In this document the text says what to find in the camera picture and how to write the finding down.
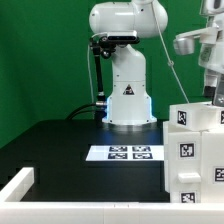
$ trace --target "white box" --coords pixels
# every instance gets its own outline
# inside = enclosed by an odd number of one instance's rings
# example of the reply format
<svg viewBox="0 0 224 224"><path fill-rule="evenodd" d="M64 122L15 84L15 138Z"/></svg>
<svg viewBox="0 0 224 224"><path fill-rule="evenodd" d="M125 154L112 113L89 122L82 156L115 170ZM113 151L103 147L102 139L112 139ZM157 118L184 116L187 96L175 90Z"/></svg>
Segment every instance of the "white box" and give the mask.
<svg viewBox="0 0 224 224"><path fill-rule="evenodd" d="M224 202L224 131L202 133L201 201Z"/></svg>
<svg viewBox="0 0 224 224"><path fill-rule="evenodd" d="M191 131L224 128L224 108L210 102L172 105L170 123Z"/></svg>
<svg viewBox="0 0 224 224"><path fill-rule="evenodd" d="M201 133L169 122L164 127L165 189L170 193L170 200L173 203L200 202L200 181L186 176L200 176Z"/></svg>

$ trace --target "white cube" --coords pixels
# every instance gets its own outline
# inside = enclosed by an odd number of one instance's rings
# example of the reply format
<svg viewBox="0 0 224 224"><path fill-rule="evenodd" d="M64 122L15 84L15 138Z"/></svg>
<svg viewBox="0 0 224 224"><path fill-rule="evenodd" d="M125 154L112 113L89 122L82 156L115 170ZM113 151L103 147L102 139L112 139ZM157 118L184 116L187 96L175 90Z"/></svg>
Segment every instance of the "white cube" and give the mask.
<svg viewBox="0 0 224 224"><path fill-rule="evenodd" d="M224 131L202 133L201 201L224 203Z"/></svg>
<svg viewBox="0 0 224 224"><path fill-rule="evenodd" d="M224 108L210 102L172 105L170 122L191 131L224 128Z"/></svg>

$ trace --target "white frame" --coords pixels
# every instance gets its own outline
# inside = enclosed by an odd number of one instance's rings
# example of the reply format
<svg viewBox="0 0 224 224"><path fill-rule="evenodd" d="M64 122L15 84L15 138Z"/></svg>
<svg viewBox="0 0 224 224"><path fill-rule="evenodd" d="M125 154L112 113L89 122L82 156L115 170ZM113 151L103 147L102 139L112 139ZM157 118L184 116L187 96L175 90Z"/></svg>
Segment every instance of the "white frame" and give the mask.
<svg viewBox="0 0 224 224"><path fill-rule="evenodd" d="M222 203L18 202L22 195L25 195L25 192L29 190L28 186L32 186L34 182L33 173L33 168L22 169L0 192L0 223L223 224L224 221L224 204Z"/></svg>

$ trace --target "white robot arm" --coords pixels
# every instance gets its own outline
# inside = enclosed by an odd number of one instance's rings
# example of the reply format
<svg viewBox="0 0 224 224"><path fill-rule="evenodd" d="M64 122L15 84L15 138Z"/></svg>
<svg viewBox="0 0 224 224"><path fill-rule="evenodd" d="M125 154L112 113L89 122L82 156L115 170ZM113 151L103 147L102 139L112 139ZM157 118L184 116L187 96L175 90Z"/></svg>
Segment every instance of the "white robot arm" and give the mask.
<svg viewBox="0 0 224 224"><path fill-rule="evenodd" d="M138 38L159 34L155 14L163 32L167 14L157 0L132 0L95 5L90 13L90 27L109 43L112 51L113 92L107 99L106 126L119 130L138 130L156 122L151 114L151 98L146 93L145 57L130 44Z"/></svg>
<svg viewBox="0 0 224 224"><path fill-rule="evenodd" d="M208 18L207 27L176 36L177 54L194 52L194 39L202 44L199 65L205 68L204 96L213 97L213 104L224 106L224 0L203 0L201 15Z"/></svg>

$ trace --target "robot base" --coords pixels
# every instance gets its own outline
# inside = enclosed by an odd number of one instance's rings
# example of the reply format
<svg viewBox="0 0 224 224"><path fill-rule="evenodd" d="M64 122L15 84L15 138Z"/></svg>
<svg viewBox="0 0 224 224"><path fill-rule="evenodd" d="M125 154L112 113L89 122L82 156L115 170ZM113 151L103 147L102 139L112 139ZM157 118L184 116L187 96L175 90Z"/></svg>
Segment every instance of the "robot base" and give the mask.
<svg viewBox="0 0 224 224"><path fill-rule="evenodd" d="M152 122L148 124L142 125L117 125L111 123L102 123L103 128L111 130L111 131L118 131L118 132L141 132L150 129L157 128L157 122Z"/></svg>

